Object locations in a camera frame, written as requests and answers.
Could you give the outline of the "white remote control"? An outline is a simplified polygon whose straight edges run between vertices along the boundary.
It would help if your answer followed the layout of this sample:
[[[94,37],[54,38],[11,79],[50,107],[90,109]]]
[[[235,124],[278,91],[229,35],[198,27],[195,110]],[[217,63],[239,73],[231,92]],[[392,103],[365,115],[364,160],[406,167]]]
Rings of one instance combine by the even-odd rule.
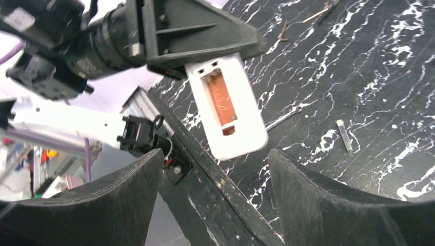
[[[185,65],[209,148],[225,161],[258,151],[268,133],[239,53]]]

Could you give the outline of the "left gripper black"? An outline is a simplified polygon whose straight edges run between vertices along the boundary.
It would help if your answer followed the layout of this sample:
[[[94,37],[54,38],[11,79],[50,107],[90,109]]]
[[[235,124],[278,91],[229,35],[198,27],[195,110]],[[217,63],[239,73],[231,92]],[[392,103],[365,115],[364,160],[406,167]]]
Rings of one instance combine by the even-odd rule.
[[[68,68],[83,79],[147,66],[180,80],[186,64],[232,53],[248,60],[267,49],[257,28],[206,1],[126,1],[86,27],[84,4],[69,3]]]

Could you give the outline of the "orange battery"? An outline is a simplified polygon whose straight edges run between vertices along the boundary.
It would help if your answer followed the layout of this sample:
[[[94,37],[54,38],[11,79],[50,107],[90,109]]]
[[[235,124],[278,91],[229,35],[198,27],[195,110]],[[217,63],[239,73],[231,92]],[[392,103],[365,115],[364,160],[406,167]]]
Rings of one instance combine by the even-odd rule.
[[[221,126],[236,119],[236,112],[222,73],[211,75],[207,82],[211,99]]]

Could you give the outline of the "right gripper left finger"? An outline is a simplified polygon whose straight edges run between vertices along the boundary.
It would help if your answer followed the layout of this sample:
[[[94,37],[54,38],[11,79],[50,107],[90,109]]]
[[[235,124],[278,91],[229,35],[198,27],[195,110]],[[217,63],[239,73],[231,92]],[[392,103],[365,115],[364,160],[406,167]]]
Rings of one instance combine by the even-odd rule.
[[[1,202],[1,245],[144,245],[163,162],[155,149],[53,197]]]

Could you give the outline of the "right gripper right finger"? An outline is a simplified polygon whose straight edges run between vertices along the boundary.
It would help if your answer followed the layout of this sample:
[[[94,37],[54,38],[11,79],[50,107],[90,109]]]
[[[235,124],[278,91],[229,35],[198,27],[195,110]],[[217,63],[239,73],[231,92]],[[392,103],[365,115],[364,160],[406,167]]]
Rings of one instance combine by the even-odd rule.
[[[286,245],[434,245],[434,202],[373,195],[268,154]]]

